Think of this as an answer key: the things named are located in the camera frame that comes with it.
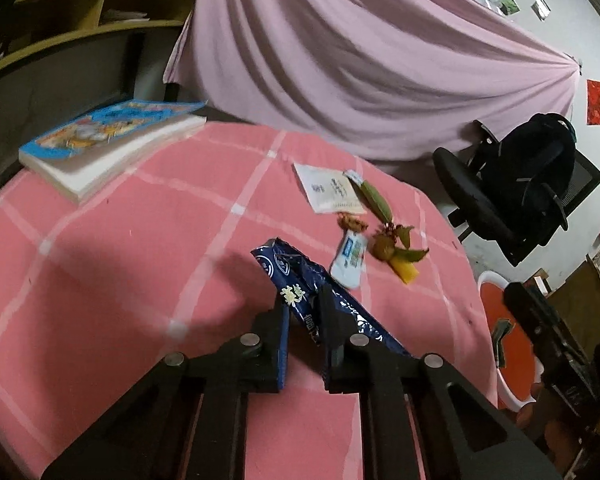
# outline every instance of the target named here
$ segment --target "shelf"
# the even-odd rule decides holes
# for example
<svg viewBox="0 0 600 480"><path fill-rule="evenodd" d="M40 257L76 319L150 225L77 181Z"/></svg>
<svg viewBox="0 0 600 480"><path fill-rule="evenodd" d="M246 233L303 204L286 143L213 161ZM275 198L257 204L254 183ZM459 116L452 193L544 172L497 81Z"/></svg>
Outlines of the shelf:
<svg viewBox="0 0 600 480"><path fill-rule="evenodd" d="M59 45L100 34L182 27L195 0L16 0L0 23L0 71ZM100 24L106 10L144 12L148 21Z"/></svg>

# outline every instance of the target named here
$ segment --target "round table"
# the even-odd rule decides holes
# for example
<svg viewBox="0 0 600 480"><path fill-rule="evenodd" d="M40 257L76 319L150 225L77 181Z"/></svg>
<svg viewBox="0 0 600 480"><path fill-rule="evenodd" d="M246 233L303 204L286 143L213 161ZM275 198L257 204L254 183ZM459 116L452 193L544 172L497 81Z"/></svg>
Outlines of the round table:
<svg viewBox="0 0 600 480"><path fill-rule="evenodd" d="M342 230L312 211L293 162L356 170L415 225L414 248L430 248L417 279L367 256L353 295L407 350L443 355L496 402L469 262L422 192L317 136L209 123L81 206L28 171L0 191L0 439L29 474L162 356L213 352L273 306L252 249L277 236L329 267ZM362 478L358 398L325 392L315 355L294 327L285 389L250 396L247 479Z"/></svg>

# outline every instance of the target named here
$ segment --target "pink curtain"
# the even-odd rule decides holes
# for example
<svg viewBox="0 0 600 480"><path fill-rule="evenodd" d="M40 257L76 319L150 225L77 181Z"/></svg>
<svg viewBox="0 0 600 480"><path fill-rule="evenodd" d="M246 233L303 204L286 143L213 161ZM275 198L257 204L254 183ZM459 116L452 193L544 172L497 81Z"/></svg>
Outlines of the pink curtain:
<svg viewBox="0 0 600 480"><path fill-rule="evenodd" d="M197 0L165 82L375 160L566 114L578 64L474 0Z"/></svg>

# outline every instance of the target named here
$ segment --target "dark blue packaging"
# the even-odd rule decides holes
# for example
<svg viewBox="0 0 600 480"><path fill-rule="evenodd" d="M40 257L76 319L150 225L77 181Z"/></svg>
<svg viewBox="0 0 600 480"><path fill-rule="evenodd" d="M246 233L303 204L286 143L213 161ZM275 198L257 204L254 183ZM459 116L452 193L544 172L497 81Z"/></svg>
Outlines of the dark blue packaging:
<svg viewBox="0 0 600 480"><path fill-rule="evenodd" d="M314 300L320 287L327 283L333 290L336 308L356 317L360 333L384 342L389 350L398 354L410 355L323 266L312 262L284 240L272 238L251 254L316 343L320 342L320 313L317 307L314 308Z"/></svg>

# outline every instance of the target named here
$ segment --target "black backpack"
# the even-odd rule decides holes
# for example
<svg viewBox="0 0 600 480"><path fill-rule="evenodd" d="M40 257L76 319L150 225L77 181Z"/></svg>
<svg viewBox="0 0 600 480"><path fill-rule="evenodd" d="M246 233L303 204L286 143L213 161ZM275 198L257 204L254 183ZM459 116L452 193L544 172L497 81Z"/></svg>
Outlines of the black backpack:
<svg viewBox="0 0 600 480"><path fill-rule="evenodd" d="M566 231L562 199L575 165L575 130L559 114L536 114L497 145L485 145L480 177L487 196L517 232Z"/></svg>

